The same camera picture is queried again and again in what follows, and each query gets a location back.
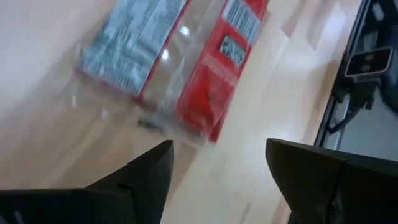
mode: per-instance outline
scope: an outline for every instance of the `plastic packaging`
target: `plastic packaging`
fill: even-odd
[[[156,126],[215,142],[267,3],[122,0],[83,44],[78,69],[130,96]]]

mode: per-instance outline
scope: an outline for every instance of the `wooden floor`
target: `wooden floor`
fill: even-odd
[[[113,2],[40,2],[0,7],[0,189],[84,187],[165,139],[137,128],[129,103],[72,76],[75,43]],[[218,144],[175,142],[164,223],[286,222],[266,139],[313,143],[358,7],[270,2]]]

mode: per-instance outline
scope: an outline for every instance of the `black cable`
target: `black cable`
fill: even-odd
[[[340,121],[336,126],[329,128],[329,133],[334,134],[347,126],[359,113],[359,111],[365,106],[367,109],[371,109],[373,103],[373,95],[376,91],[376,87],[379,86],[378,82],[363,82],[358,83],[353,87],[349,93],[351,97],[350,112],[346,117]]]

